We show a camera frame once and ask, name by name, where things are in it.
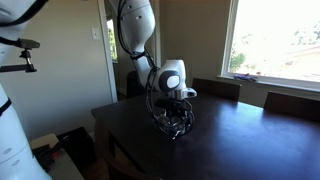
window sill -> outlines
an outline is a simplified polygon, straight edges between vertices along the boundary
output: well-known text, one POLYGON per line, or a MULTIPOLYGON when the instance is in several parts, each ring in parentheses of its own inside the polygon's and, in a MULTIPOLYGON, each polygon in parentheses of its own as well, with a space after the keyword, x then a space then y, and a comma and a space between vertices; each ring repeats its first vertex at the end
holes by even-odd
POLYGON ((303 88, 299 86, 290 86, 290 85, 283 85, 283 84, 270 83, 270 82, 264 82, 264 81, 250 82, 250 81, 244 81, 240 79, 234 79, 228 76, 217 76, 217 78, 222 80, 230 80, 232 82, 245 84, 245 85, 256 85, 260 87, 269 86, 269 87, 277 87, 277 88, 283 88, 283 89, 289 89, 289 90, 305 91, 310 93, 320 93, 320 89, 314 89, 314 88, 303 88))

window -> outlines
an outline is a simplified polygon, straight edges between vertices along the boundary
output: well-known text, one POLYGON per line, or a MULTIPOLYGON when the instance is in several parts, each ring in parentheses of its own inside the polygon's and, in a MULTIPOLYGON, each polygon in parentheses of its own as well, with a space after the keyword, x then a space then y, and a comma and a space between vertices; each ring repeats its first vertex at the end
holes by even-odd
POLYGON ((113 20, 111 18, 109 20, 107 20, 107 27, 108 27, 108 36, 109 36, 109 44, 110 44, 112 62, 117 63, 118 59, 117 59, 116 40, 115 40, 115 36, 114 36, 113 20))
POLYGON ((232 0, 222 76, 320 89, 319 0, 232 0))

window frame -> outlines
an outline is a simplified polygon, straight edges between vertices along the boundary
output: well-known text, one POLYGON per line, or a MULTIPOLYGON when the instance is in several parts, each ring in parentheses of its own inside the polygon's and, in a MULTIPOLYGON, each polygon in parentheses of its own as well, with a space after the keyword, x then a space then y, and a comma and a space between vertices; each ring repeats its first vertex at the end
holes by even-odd
MULTIPOLYGON (((222 68, 221 68, 221 77, 228 78, 228 79, 233 79, 234 76, 237 74, 237 73, 228 72, 228 68, 229 68, 229 61, 231 56, 233 34, 235 29, 235 21, 236 21, 239 1, 240 0, 230 1, 226 41, 225 41, 223 62, 222 62, 222 68)), ((259 76, 259 75, 253 75, 253 76, 259 78, 259 81, 257 82, 259 84, 275 85, 275 86, 281 86, 281 87, 287 87, 287 88, 295 88, 295 89, 303 89, 303 90, 320 92, 320 88, 319 88, 320 82, 266 77, 266 76, 259 76)))

light switch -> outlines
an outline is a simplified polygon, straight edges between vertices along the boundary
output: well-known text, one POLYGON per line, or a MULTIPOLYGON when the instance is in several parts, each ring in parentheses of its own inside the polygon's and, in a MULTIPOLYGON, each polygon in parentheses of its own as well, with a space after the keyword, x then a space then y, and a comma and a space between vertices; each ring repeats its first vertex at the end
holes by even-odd
POLYGON ((93 40, 100 40, 100 32, 98 28, 91 28, 91 32, 93 40))

dark wooden table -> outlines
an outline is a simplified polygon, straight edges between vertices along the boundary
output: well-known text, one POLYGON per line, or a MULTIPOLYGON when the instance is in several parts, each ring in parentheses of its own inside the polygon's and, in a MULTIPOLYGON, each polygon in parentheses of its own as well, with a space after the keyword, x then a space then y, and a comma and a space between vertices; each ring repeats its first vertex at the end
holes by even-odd
POLYGON ((174 141, 155 130, 143 96, 92 114, 143 171, 165 180, 320 179, 319 123, 208 94, 190 102, 194 128, 174 141))

